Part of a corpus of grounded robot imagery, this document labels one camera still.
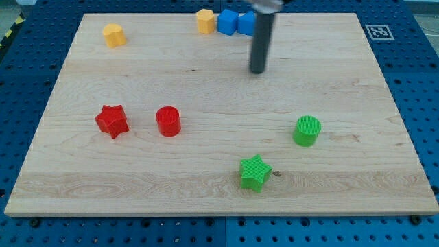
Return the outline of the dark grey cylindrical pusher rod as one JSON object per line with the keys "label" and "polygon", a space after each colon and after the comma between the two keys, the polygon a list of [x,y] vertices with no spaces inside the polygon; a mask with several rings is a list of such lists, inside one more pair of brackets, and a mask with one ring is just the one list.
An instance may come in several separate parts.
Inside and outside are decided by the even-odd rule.
{"label": "dark grey cylindrical pusher rod", "polygon": [[249,60],[249,70],[254,74],[265,71],[274,20],[275,13],[256,14]]}

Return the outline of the silver metal rod mount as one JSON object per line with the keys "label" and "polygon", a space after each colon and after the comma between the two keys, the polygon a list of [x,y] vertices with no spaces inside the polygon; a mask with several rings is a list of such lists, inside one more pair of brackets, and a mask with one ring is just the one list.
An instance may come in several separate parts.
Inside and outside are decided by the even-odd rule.
{"label": "silver metal rod mount", "polygon": [[282,10],[283,0],[248,0],[251,7],[262,14],[274,14]]}

